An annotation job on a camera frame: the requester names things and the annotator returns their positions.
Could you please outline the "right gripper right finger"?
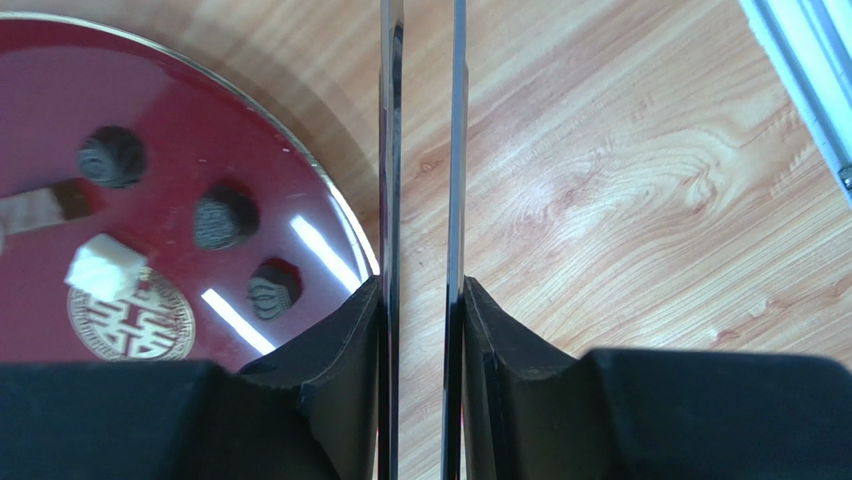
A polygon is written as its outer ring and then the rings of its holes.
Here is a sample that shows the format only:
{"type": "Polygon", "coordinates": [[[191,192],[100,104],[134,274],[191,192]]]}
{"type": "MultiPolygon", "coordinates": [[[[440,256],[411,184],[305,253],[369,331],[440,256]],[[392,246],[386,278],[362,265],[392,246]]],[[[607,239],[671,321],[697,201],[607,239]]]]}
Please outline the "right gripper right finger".
{"type": "Polygon", "coordinates": [[[574,358],[465,285],[472,479],[847,479],[851,375],[823,357],[596,348],[574,358]]]}

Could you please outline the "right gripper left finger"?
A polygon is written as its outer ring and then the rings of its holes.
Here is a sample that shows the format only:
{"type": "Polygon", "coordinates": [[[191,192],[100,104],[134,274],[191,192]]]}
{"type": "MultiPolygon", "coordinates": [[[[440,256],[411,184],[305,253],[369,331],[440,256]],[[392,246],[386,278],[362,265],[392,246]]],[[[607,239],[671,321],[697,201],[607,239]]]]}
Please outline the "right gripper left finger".
{"type": "Polygon", "coordinates": [[[211,361],[7,363],[5,479],[368,479],[377,277],[238,372],[211,361]]]}

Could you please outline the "red round plate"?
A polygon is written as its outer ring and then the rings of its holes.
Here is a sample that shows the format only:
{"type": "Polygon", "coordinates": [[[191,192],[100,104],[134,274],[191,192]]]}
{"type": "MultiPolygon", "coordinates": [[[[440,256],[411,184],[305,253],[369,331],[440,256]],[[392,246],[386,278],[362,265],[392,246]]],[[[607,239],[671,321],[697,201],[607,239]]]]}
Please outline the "red round plate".
{"type": "Polygon", "coordinates": [[[6,236],[1,359],[211,359],[237,370],[342,305],[376,260],[340,192],[304,145],[233,84],[142,37],[79,19],[1,17],[1,194],[79,179],[88,217],[6,236]],[[132,130],[147,171],[125,189],[85,179],[77,153],[105,126],[132,130]],[[258,231],[229,249],[195,245],[195,203],[217,184],[252,199],[258,231]],[[104,302],[69,287],[76,249],[108,234],[148,258],[135,293],[104,302]],[[258,320],[247,282],[270,258],[302,297],[258,320]]]}

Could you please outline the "dark round chocolate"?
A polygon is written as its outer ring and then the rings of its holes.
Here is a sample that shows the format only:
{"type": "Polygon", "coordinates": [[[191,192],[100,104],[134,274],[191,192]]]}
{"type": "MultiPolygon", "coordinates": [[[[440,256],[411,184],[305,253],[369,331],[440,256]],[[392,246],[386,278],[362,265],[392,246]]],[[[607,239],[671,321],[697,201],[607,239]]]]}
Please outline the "dark round chocolate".
{"type": "Polygon", "coordinates": [[[208,251],[229,249],[252,237],[260,212],[251,198],[227,184],[217,184],[195,203],[193,240],[208,251]]]}

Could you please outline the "metal tongs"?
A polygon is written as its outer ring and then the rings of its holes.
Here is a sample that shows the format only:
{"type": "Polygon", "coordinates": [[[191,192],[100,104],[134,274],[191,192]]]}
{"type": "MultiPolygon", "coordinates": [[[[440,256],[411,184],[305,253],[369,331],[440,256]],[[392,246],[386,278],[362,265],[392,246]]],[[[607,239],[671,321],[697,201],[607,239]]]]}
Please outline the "metal tongs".
{"type": "MultiPolygon", "coordinates": [[[[384,1],[379,77],[380,283],[384,320],[379,335],[378,476],[398,476],[402,70],[404,4],[384,1]]],[[[462,365],[464,352],[464,241],[468,127],[467,4],[453,4],[449,223],[442,398],[441,469],[461,473],[462,365]]]]}

